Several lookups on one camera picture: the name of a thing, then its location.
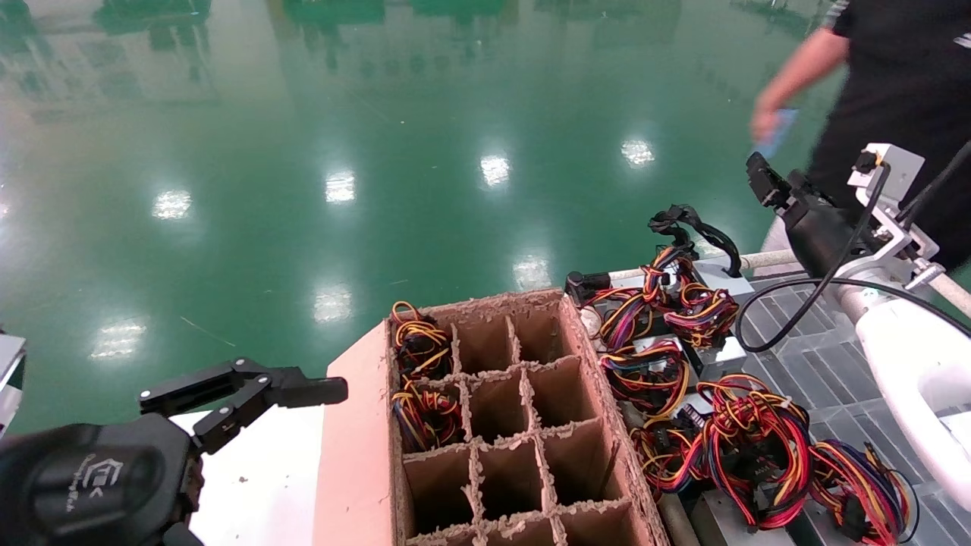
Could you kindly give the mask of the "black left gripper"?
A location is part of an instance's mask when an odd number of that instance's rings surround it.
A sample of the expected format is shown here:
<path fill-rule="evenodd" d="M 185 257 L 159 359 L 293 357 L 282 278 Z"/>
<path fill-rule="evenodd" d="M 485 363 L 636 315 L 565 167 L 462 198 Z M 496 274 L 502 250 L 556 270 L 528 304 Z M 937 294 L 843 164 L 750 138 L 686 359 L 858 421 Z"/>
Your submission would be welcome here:
<path fill-rule="evenodd" d="M 156 414 L 4 438 L 1 542 L 203 546 L 203 483 L 191 437 Z"/>

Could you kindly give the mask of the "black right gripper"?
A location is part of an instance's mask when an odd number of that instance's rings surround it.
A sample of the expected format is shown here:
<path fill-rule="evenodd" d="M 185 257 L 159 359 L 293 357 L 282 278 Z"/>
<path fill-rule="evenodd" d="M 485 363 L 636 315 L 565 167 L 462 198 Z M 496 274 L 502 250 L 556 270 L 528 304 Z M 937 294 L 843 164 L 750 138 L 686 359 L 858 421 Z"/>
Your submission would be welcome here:
<path fill-rule="evenodd" d="M 871 229 L 863 229 L 850 242 L 859 224 L 856 214 L 821 198 L 801 170 L 791 170 L 786 179 L 755 151 L 746 160 L 746 172 L 760 206 L 784 210 L 787 241 L 808 276 L 823 278 L 854 259 L 876 253 L 878 240 Z"/>

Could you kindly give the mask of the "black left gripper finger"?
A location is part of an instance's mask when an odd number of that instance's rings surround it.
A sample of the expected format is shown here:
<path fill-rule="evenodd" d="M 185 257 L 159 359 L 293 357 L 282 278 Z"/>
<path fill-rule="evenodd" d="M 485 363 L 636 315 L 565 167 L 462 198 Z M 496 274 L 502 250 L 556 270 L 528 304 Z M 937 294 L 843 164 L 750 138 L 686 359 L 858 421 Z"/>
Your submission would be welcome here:
<path fill-rule="evenodd" d="M 308 378 L 296 366 L 268 369 L 237 357 L 148 388 L 139 405 L 143 415 L 173 417 L 215 403 L 192 428 L 198 452 L 214 455 L 274 406 L 334 405 L 348 397 L 349 384 L 342 377 Z"/>

